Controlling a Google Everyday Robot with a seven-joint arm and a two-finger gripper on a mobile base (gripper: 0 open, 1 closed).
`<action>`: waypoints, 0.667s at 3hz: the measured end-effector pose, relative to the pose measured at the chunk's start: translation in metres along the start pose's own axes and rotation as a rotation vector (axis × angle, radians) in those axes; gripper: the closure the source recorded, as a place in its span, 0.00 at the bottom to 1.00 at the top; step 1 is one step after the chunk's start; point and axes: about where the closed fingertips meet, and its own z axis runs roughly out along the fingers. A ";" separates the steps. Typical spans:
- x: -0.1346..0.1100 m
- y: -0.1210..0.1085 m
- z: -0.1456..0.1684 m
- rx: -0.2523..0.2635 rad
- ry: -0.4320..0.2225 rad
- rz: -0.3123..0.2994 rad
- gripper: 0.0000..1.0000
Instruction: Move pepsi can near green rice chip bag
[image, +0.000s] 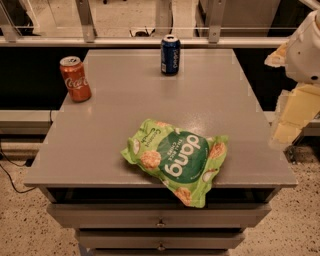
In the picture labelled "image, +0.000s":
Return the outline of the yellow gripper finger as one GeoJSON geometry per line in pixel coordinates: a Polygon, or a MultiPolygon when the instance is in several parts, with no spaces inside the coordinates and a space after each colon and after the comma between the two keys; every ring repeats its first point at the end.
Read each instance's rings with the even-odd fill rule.
{"type": "Polygon", "coordinates": [[[286,63],[286,51],[288,43],[281,44],[274,52],[267,56],[264,64],[270,67],[284,67],[286,63]]]}
{"type": "Polygon", "coordinates": [[[291,144],[319,112],[319,84],[298,83],[292,91],[283,90],[276,104],[271,141],[291,144]]]}

